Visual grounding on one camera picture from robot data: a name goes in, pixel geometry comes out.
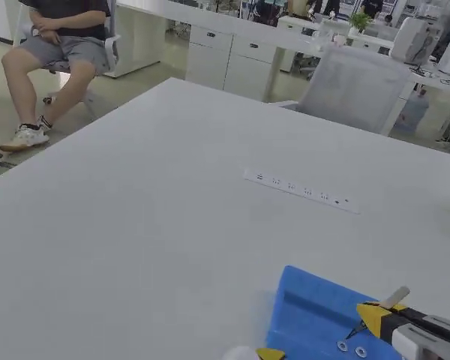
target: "screw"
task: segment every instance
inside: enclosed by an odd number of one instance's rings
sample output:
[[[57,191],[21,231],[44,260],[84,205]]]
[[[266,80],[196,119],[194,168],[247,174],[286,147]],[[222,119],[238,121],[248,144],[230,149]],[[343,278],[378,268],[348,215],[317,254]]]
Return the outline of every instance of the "screw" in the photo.
[[[338,349],[339,349],[340,351],[343,351],[344,353],[345,353],[346,351],[348,351],[348,346],[347,346],[347,344],[345,343],[345,341],[337,341],[337,347],[338,347]]]
[[[356,349],[355,349],[355,354],[357,354],[359,357],[361,357],[362,359],[364,359],[364,358],[366,358],[367,357],[367,351],[363,348],[363,347],[361,347],[361,346],[358,346]]]

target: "blue foam block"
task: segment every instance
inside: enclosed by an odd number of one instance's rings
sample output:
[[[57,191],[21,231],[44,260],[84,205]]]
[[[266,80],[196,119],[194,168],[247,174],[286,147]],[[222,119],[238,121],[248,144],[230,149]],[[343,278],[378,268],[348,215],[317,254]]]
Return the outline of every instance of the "blue foam block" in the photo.
[[[368,330],[346,342],[347,352],[337,348],[337,341],[360,322],[356,305],[369,301],[376,300],[287,266],[278,285],[267,347],[284,351],[287,360],[361,360],[356,347],[364,347],[370,360],[401,360],[392,346]]]

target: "sneaker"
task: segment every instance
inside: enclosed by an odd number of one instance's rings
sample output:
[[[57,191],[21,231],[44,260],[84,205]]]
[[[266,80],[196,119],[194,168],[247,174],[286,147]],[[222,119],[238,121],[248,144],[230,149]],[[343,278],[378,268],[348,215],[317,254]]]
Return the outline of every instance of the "sneaker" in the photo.
[[[43,130],[44,133],[52,130],[52,124],[45,120],[44,116],[41,115],[37,120],[37,126]]]
[[[42,128],[34,130],[26,124],[21,124],[10,142],[0,145],[3,152],[20,152],[32,146],[46,143],[50,138],[44,134]]]

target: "electrical outlet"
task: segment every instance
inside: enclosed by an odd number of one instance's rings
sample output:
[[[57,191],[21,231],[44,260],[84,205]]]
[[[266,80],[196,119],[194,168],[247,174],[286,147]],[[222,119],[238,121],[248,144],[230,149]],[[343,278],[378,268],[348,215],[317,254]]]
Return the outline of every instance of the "electrical outlet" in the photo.
[[[312,190],[311,188],[302,186],[294,181],[284,180],[279,176],[268,175],[265,172],[256,172],[246,169],[244,172],[244,179],[268,186],[270,188],[278,189],[298,197],[304,197],[305,199],[333,206],[334,208],[341,209],[346,212],[360,214],[358,209],[355,207],[354,202],[350,201],[348,198],[333,196],[325,191]]]

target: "floor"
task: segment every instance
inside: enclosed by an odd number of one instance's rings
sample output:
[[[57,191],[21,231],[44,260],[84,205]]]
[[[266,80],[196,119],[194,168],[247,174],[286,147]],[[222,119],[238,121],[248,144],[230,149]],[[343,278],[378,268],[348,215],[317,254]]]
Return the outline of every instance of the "floor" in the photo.
[[[8,45],[0,43],[0,60],[9,49]],[[110,101],[110,105],[103,108],[103,114],[146,92],[169,77],[184,79],[187,51],[188,42],[186,40],[178,38],[174,34],[167,34],[165,54],[161,63],[119,79],[108,77],[95,79],[91,84],[91,89]],[[58,88],[59,78],[45,70],[37,70],[31,74],[31,79],[37,90],[37,112],[39,113],[43,107],[41,99],[47,95],[47,92]],[[280,73],[273,89],[271,101],[298,100],[307,85],[308,82],[303,77]],[[435,134],[438,134],[443,123],[443,117],[450,110],[450,96],[434,94],[433,92],[429,93],[429,96],[430,109],[417,130],[419,137],[401,136],[400,134],[394,137],[420,146],[450,152],[448,148],[444,148],[442,145],[437,146],[434,142]],[[89,123],[90,118],[85,107],[82,104],[76,106],[57,122],[53,131],[49,133],[51,141],[47,146],[57,143]],[[17,114],[8,94],[5,75],[0,62],[0,144],[10,139],[17,125]],[[6,154],[2,161],[11,167],[37,154],[47,146],[34,148],[19,154]]]

